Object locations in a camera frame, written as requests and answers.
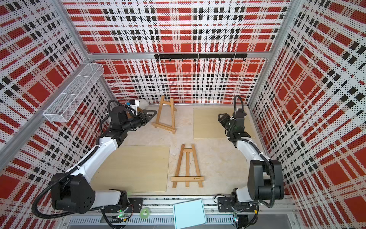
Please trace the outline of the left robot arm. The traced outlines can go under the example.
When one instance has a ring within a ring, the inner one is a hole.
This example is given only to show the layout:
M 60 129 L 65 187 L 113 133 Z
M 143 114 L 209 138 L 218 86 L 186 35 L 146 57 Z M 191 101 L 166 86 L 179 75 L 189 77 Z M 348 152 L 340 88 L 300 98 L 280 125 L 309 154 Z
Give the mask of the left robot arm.
M 108 129 L 97 139 L 96 145 L 72 168 L 65 173 L 57 173 L 49 185 L 35 198 L 31 211 L 41 219 L 55 219 L 72 214 L 85 214 L 104 206 L 121 205 L 125 200 L 120 190 L 95 191 L 90 182 L 104 161 L 118 149 L 128 133 L 148 124 L 157 111 L 142 109 L 138 100 L 121 104 L 116 100 L 107 103 L 107 116 L 100 122 L 110 120 Z M 51 193 L 51 204 L 58 214 L 41 213 L 40 200 Z

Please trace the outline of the wooden easel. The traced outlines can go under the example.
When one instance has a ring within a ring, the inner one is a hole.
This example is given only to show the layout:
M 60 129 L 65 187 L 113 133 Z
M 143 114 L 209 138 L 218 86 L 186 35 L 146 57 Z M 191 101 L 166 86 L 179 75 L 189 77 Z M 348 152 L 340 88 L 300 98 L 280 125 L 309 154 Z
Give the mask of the wooden easel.
M 177 188 L 178 183 L 185 183 L 185 187 L 189 188 L 190 184 L 195 182 L 199 188 L 203 188 L 205 181 L 204 176 L 201 175 L 196 147 L 191 144 L 187 148 L 185 144 L 181 145 L 178 156 L 177 167 L 174 176 L 171 177 L 172 188 Z
M 167 130 L 173 134 L 176 133 L 174 100 L 166 100 L 163 95 L 160 99 L 156 120 L 153 122 L 155 128 Z

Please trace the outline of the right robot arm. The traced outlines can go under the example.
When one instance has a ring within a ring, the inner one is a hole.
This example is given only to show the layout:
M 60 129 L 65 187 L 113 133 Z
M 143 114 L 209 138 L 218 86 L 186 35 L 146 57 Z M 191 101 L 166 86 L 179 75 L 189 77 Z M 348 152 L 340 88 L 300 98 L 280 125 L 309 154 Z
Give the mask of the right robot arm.
M 264 205 L 272 208 L 276 200 L 285 196 L 282 165 L 262 152 L 245 131 L 246 112 L 241 96 L 233 98 L 234 112 L 219 114 L 218 121 L 225 129 L 227 139 L 246 158 L 249 164 L 247 185 L 233 189 L 227 212 L 244 212 L 249 208 Z

